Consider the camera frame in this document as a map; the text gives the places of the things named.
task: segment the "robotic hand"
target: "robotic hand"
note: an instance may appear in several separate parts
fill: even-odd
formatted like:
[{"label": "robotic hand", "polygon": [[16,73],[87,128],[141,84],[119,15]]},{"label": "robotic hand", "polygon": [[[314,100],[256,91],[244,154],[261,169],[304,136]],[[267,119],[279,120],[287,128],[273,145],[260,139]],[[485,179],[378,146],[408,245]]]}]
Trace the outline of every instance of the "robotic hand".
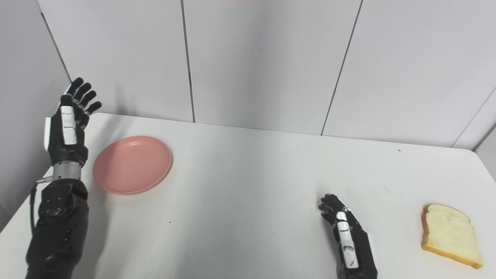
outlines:
[{"label": "robotic hand", "polygon": [[332,225],[340,248],[339,279],[377,279],[369,236],[353,213],[335,195],[326,194],[321,201],[318,208],[323,211],[322,217]]},{"label": "robotic hand", "polygon": [[[50,154],[53,175],[37,181],[51,183],[42,191],[38,222],[26,261],[26,279],[70,279],[79,263],[88,229],[88,191],[81,182],[81,168],[88,159],[84,146],[84,129],[90,115],[102,106],[89,83],[75,79],[65,94],[55,114],[46,123],[45,138],[49,133],[47,151]],[[36,185],[31,191],[31,210],[34,206]]]}]

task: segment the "black wire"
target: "black wire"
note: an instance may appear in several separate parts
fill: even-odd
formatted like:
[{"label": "black wire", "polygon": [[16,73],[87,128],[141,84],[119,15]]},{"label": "black wire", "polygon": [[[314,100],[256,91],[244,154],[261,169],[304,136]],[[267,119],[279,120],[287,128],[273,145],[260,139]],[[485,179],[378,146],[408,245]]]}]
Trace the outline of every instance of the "black wire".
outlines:
[{"label": "black wire", "polygon": [[30,207],[30,213],[29,213],[29,218],[31,219],[31,233],[34,234],[34,200],[36,198],[36,187],[38,186],[38,183],[35,183],[33,187],[31,188],[31,194],[29,196],[29,207]]}]

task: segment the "table surface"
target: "table surface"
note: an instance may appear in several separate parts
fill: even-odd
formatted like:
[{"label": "table surface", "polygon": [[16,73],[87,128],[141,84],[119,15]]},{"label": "table surface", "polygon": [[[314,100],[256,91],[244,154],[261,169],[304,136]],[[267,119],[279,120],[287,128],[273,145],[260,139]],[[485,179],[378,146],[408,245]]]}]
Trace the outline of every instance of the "table surface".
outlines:
[{"label": "table surface", "polygon": [[[96,156],[135,135],[170,147],[171,172],[138,195],[100,190]],[[86,137],[90,226],[74,279],[336,278],[337,245],[317,209],[325,193],[371,233],[381,279],[496,274],[496,185],[471,151],[111,114],[92,116]],[[468,214],[482,269],[420,248],[431,203]],[[29,241],[26,200],[0,234],[0,278],[24,278]]]}]

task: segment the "bread slice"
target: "bread slice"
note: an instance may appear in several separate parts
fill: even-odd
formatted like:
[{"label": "bread slice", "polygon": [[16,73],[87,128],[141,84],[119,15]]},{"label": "bread slice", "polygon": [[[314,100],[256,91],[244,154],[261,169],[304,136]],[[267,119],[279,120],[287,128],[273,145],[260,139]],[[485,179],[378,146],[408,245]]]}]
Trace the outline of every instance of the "bread slice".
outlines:
[{"label": "bread slice", "polygon": [[475,230],[463,212],[444,205],[428,205],[422,218],[422,249],[475,269],[482,267]]}]

